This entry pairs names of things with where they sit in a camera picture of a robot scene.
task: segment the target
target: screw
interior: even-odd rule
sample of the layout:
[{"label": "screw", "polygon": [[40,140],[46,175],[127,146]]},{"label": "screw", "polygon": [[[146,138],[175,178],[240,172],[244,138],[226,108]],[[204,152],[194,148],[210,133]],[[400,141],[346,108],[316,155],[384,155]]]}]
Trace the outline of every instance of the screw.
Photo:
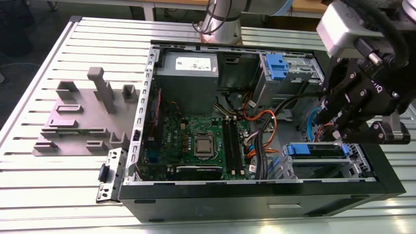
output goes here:
[{"label": "screw", "polygon": [[371,62],[376,65],[376,66],[380,66],[382,63],[383,63],[383,60],[380,59],[380,57],[378,56],[376,53],[371,53],[368,55],[368,59],[371,60]]}]

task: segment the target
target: blue cable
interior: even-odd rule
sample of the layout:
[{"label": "blue cable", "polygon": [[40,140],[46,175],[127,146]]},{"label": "blue cable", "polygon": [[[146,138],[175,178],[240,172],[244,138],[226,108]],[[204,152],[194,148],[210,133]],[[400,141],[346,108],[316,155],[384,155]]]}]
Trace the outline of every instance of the blue cable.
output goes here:
[{"label": "blue cable", "polygon": [[308,138],[310,138],[310,141],[314,142],[315,140],[315,137],[314,137],[314,134],[312,134],[312,124],[314,124],[314,118],[315,118],[315,115],[316,115],[316,112],[322,110],[320,107],[316,107],[311,114],[310,114],[310,117],[308,117],[308,124],[307,124],[307,133],[308,133]]}]

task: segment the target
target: aluminum extrusion table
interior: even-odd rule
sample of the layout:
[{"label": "aluminum extrusion table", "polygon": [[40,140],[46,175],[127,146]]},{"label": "aluminum extrusion table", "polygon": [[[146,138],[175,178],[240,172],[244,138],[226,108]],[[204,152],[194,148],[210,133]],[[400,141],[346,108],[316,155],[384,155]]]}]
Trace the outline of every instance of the aluminum extrusion table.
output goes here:
[{"label": "aluminum extrusion table", "polygon": [[[416,114],[403,116],[410,145],[383,146],[407,193],[368,203],[328,218],[262,221],[140,224],[120,204],[98,205],[103,156],[31,155],[48,119],[62,80],[94,88],[87,70],[100,66],[116,89],[142,89],[144,63],[152,39],[199,41],[183,23],[83,18],[70,22],[39,69],[10,120],[0,131],[0,230],[110,233],[416,233]],[[316,33],[243,28],[244,45],[324,50]]]}]

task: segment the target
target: ram slot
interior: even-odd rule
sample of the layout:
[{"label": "ram slot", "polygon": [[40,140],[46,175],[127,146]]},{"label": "ram slot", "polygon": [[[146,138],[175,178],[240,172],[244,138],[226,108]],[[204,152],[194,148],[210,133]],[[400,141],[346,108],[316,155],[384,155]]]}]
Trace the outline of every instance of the ram slot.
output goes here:
[{"label": "ram slot", "polygon": [[224,149],[226,149],[227,172],[231,174],[235,174],[235,159],[234,159],[234,150],[232,150],[230,119],[223,119],[223,138],[224,138]]},{"label": "ram slot", "polygon": [[234,149],[234,164],[235,170],[242,175],[244,174],[243,165],[242,165],[242,152],[240,152],[240,140],[239,140],[239,131],[236,129],[236,120],[231,120],[230,123],[231,130],[231,139],[232,139],[232,149]]}]

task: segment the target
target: metal case frame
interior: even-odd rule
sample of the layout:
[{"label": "metal case frame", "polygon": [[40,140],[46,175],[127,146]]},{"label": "metal case frame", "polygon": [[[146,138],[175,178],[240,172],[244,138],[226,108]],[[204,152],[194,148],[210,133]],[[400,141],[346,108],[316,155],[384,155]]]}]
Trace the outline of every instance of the metal case frame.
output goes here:
[{"label": "metal case frame", "polygon": [[[155,42],[158,48],[174,48],[172,42]],[[179,49],[195,46],[204,47],[214,52],[224,45],[176,43]],[[227,46],[230,51],[260,51],[255,47]],[[328,57],[323,51],[308,51],[314,54],[320,66],[328,64]],[[148,67],[144,81],[150,87],[154,65],[158,61],[155,49],[150,50]],[[406,193],[404,187],[387,160],[379,145],[362,145],[362,151],[372,166],[378,177],[375,182],[339,183],[262,183],[254,184],[188,184],[176,185],[160,183],[135,185],[130,179],[135,178],[136,157],[140,148],[143,117],[147,109],[150,92],[143,90],[139,100],[135,128],[128,157],[123,186],[119,200],[131,210],[142,222],[179,221],[179,220],[216,220],[216,219],[254,219],[299,216],[280,213],[283,209],[298,209],[307,204],[310,211],[303,216],[331,216],[370,201],[384,200]]]}]

